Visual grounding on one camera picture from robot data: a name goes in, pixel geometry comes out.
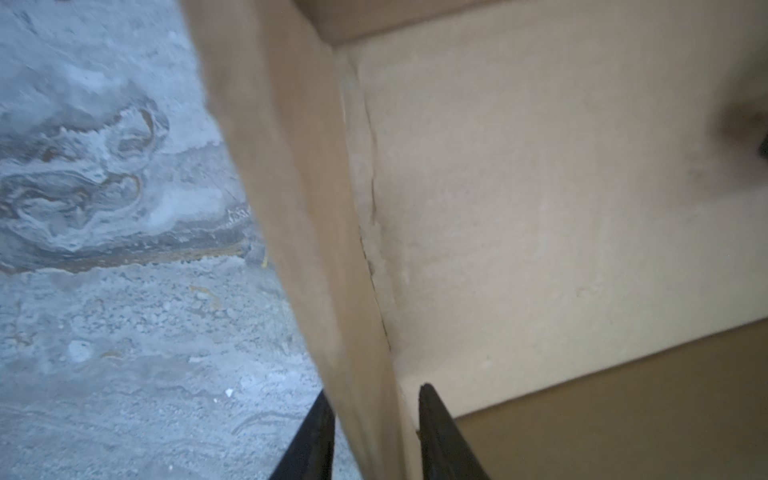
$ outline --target white speck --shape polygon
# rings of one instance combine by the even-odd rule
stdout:
[[[75,363],[82,363],[94,355],[91,343],[85,340],[72,340],[67,351],[69,351],[69,358]]]

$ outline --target gray concrete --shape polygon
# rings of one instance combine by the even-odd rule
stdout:
[[[257,259],[0,276],[0,299],[3,479],[266,478],[321,388]]]
[[[6,0],[0,65],[0,268],[249,249],[172,0]]]
[[[320,384],[263,257],[173,0],[0,0],[0,479],[266,478]]]

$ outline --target black pointed tool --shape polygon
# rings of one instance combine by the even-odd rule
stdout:
[[[320,392],[270,480],[330,480],[335,430],[336,416]]]
[[[419,391],[419,423],[424,480],[490,480],[429,383]]]

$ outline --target dark stain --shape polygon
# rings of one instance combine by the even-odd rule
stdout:
[[[57,152],[54,148],[48,147],[43,152],[43,155],[40,156],[40,160],[44,161],[46,164],[50,163],[51,160],[57,157]]]
[[[141,179],[133,174],[110,174],[100,183],[72,172],[13,175],[0,179],[0,217],[18,219],[24,214],[79,230],[98,211],[118,210],[136,201],[141,188]]]
[[[758,134],[764,133],[768,127],[768,111],[762,109],[763,105],[732,104],[725,109],[720,131],[725,138],[731,141],[749,141]]]
[[[35,332],[29,335],[28,338],[24,338],[23,336],[21,336],[21,334],[16,333],[15,335],[7,336],[6,338],[15,340],[16,343],[19,345],[30,346],[32,344],[32,339],[34,339],[36,335],[37,333]]]
[[[20,12],[14,13],[15,17],[22,21],[22,24],[24,24],[25,28],[30,31],[33,35],[37,36],[38,31],[35,28],[35,26],[32,24],[32,19],[29,17],[29,14],[26,12],[26,10],[21,10]]]
[[[147,140],[145,140],[144,144],[142,145],[142,147],[146,148],[154,138],[154,122],[152,121],[152,115],[150,115],[150,113],[145,109],[139,108],[139,113],[144,119],[144,123],[147,124],[147,128],[149,128],[149,138],[147,138]]]
[[[117,350],[109,350],[108,352],[102,353],[99,356],[99,358],[101,358],[101,359],[107,359],[107,358],[121,359],[121,358],[123,358],[123,354],[118,352]]]

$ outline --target beige surface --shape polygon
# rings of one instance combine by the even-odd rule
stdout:
[[[330,48],[288,1],[182,6],[210,109],[360,471],[406,478],[420,469],[417,440],[360,245]]]
[[[459,415],[768,316],[768,167],[711,136],[767,45],[764,0],[538,0],[337,53],[414,418],[425,381]]]
[[[759,480],[768,321],[458,420],[491,478]]]
[[[333,44],[493,0],[296,0],[324,40]]]

